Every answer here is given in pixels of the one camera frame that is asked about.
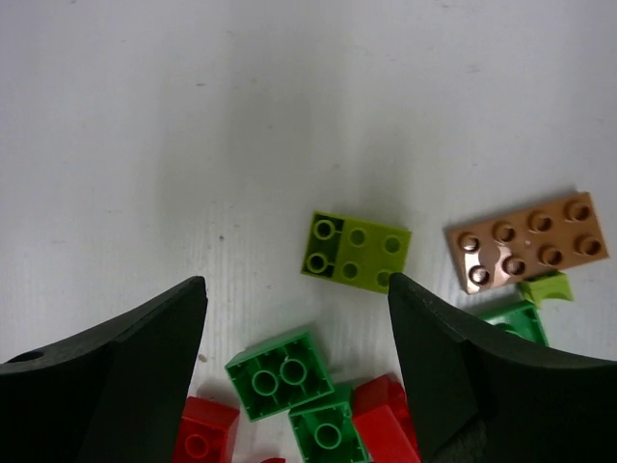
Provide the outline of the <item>small lime lego piece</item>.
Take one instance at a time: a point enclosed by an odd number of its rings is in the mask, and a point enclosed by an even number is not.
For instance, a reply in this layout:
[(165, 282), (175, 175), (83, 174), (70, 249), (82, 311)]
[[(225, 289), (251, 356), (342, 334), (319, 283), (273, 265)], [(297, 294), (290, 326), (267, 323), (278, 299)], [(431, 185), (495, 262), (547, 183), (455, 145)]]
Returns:
[(522, 281), (518, 288), (523, 298), (536, 306), (547, 299), (574, 301), (568, 276), (559, 271)]

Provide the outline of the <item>lime lego brick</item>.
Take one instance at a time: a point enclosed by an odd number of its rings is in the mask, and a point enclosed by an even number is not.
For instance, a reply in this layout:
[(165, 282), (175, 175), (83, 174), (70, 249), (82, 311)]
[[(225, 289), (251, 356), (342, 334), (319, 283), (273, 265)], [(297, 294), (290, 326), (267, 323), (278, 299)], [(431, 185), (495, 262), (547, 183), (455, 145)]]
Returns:
[(406, 265), (412, 233), (401, 227), (314, 211), (301, 273), (377, 293)]

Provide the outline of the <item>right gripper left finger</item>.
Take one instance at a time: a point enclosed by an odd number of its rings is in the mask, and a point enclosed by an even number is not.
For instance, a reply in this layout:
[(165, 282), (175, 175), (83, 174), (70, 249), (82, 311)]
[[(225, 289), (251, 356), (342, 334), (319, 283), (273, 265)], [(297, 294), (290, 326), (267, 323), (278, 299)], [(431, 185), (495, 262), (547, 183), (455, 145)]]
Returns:
[(171, 461), (206, 311), (194, 276), (3, 363), (2, 461)]

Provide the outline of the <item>dark green lego plate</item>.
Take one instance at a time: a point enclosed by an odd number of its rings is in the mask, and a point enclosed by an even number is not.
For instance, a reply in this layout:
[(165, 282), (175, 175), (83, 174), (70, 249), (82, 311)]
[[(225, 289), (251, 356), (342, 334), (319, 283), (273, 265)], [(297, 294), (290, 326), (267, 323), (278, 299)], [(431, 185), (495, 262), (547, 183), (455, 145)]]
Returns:
[(478, 317), (514, 336), (549, 346), (538, 309), (531, 301), (510, 303), (482, 313)]

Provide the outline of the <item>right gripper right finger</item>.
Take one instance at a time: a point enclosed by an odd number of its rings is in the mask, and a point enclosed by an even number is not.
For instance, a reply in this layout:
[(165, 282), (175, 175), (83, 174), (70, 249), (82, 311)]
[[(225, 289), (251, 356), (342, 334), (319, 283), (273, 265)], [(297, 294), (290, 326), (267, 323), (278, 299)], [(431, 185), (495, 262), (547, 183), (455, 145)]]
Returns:
[(389, 313), (425, 462), (612, 462), (616, 365), (531, 342), (409, 277)]

